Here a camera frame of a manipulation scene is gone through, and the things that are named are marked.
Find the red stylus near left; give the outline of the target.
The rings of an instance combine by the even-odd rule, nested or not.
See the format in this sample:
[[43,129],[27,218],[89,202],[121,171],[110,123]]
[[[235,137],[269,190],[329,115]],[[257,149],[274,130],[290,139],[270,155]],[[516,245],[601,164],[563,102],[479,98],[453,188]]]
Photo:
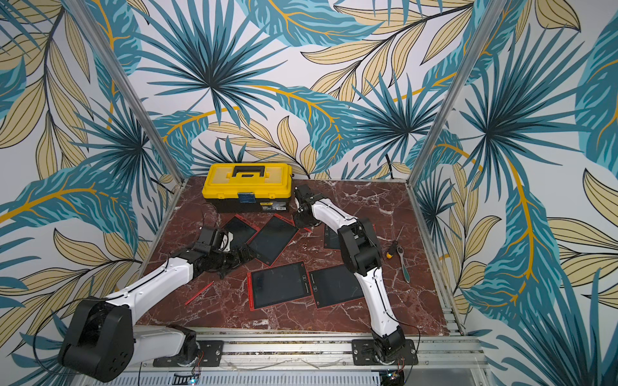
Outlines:
[[205,286],[204,288],[200,289],[194,296],[192,296],[190,299],[188,299],[188,301],[186,301],[184,305],[188,306],[192,302],[196,301],[196,299],[198,299],[202,294],[204,294],[206,291],[208,291],[213,285],[214,285],[214,281],[211,281],[209,284],[207,284],[207,286]]

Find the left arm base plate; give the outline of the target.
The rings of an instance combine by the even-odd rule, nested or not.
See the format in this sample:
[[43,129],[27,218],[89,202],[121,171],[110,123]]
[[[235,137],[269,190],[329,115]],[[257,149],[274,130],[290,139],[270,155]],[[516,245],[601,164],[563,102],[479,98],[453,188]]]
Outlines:
[[220,366],[224,342],[198,340],[182,347],[179,354],[153,360],[155,368],[216,368]]

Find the left aluminium corner post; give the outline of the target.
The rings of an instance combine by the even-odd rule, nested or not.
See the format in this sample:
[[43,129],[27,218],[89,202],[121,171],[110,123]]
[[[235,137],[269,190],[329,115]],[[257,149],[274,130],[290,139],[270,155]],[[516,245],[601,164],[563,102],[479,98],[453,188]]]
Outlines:
[[126,103],[134,112],[140,125],[143,127],[148,138],[151,140],[153,148],[159,153],[163,164],[167,168],[172,178],[182,185],[185,181],[180,169],[172,159],[166,149],[162,137],[159,135],[143,103],[138,97],[138,93],[130,83],[128,76],[115,56],[113,49],[106,42],[103,31],[98,27],[96,19],[89,11],[84,1],[68,0],[65,2],[70,13],[76,19],[77,25],[84,33],[87,40],[91,43],[93,50],[97,53],[101,62],[106,67],[111,80],[117,85],[118,91],[124,96]]

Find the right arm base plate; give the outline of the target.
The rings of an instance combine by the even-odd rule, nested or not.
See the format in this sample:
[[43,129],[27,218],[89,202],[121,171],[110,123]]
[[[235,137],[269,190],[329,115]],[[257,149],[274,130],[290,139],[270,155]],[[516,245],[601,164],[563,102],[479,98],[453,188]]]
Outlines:
[[406,339],[404,345],[394,351],[379,349],[373,339],[354,339],[351,346],[355,366],[395,366],[396,364],[415,366],[418,364],[415,342],[412,339]]

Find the yellow black toolbox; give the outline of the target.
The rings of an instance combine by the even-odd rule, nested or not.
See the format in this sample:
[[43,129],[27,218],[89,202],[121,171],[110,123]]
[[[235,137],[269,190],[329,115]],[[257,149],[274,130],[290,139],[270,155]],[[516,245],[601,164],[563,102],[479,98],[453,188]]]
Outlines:
[[285,163],[219,163],[210,167],[202,196],[220,213],[286,212],[292,177]]

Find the aluminium frame rail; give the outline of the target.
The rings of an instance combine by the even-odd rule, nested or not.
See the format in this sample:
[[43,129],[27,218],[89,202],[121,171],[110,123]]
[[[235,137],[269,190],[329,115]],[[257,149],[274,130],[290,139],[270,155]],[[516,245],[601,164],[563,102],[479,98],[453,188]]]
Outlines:
[[400,359],[372,359],[360,333],[276,333],[201,329],[197,368],[133,364],[114,385],[495,385],[475,337],[421,336]]

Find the aluminium corner post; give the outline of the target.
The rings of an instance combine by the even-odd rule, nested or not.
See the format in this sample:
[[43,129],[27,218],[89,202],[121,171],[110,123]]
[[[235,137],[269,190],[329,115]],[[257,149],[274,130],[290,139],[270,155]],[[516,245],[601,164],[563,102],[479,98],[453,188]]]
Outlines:
[[453,82],[444,98],[444,103],[441,105],[432,127],[426,136],[423,147],[415,160],[415,165],[412,168],[410,177],[407,180],[408,188],[412,189],[415,186],[415,183],[418,182],[421,172],[423,171],[424,164],[428,161],[429,157],[431,157],[431,151],[439,139],[442,128],[444,128],[447,121],[447,116],[452,111],[458,94],[463,89],[474,68],[474,65],[476,64],[476,61],[479,59],[481,52],[483,51],[484,44],[490,37],[492,29],[496,25],[500,13],[504,9],[505,3],[505,0],[500,0],[491,1],[488,4],[483,19],[481,19],[480,25],[472,37],[471,46],[462,58],[458,72],[455,74]]
[[93,50],[97,53],[101,62],[106,67],[111,80],[117,85],[118,91],[124,96],[126,103],[134,112],[140,125],[143,127],[148,138],[151,140],[153,148],[159,153],[163,164],[167,168],[172,178],[182,185],[185,181],[180,169],[172,159],[166,149],[162,137],[159,135],[143,103],[138,97],[138,93],[130,83],[128,76],[115,56],[113,49],[106,42],[103,31],[98,27],[96,19],[89,11],[84,1],[68,0],[65,2],[70,13],[76,19],[77,25],[84,33],[87,40],[91,43]]

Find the right aluminium corner post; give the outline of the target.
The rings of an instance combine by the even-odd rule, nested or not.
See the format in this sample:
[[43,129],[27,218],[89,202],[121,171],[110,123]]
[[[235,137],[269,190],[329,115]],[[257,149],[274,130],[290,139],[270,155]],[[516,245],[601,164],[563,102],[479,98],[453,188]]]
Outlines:
[[444,98],[444,103],[441,105],[432,127],[426,136],[423,147],[415,160],[415,165],[412,168],[410,177],[407,180],[408,188],[412,189],[415,186],[415,183],[418,182],[421,172],[423,171],[424,164],[428,161],[429,157],[431,157],[431,151],[439,139],[442,128],[444,128],[447,121],[447,116],[452,111],[458,94],[463,89],[474,68],[474,65],[476,64],[476,61],[479,59],[481,52],[483,51],[484,44],[490,37],[492,29],[496,25],[500,13],[504,9],[505,3],[505,0],[500,0],[491,1],[488,4],[483,19],[481,19],[480,25],[472,37],[471,46],[462,58],[458,72],[455,74],[453,82]]

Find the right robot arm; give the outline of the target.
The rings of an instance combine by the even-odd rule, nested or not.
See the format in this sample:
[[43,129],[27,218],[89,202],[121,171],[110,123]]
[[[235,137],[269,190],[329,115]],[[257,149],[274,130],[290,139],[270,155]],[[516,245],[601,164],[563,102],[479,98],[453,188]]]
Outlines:
[[346,268],[360,284],[370,312],[373,350],[381,363],[397,360],[406,337],[395,318],[383,280],[382,249],[373,224],[348,214],[321,193],[306,184],[294,188],[296,213],[300,228],[324,224],[338,236],[341,257]]

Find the writing tablet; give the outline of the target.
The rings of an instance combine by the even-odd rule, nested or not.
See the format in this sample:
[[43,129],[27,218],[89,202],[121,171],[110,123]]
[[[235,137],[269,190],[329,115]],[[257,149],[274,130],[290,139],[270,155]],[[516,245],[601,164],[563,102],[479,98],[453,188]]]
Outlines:
[[325,249],[339,249],[340,243],[336,231],[333,231],[327,225],[324,227],[323,247]]
[[248,291],[251,310],[304,299],[312,294],[303,262],[249,273]]
[[230,242],[230,249],[238,249],[246,245],[258,232],[257,228],[250,225],[239,216],[231,218],[223,227],[225,231],[231,233],[233,239]]
[[364,297],[359,282],[344,265],[314,270],[309,273],[309,278],[318,309]]
[[275,215],[256,233],[248,246],[260,262],[272,266],[298,231],[299,228],[288,219]]

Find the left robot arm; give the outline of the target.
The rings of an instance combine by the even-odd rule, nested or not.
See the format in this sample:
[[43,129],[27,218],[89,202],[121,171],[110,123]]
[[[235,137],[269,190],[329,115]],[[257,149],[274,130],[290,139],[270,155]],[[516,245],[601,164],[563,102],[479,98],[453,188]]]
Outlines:
[[215,273],[224,278],[257,257],[247,245],[233,247],[233,233],[204,227],[197,240],[170,255],[135,283],[104,298],[78,302],[58,354],[59,365],[109,382],[134,364],[149,360],[195,367],[203,357],[196,332],[182,326],[149,330],[135,324],[178,288]]

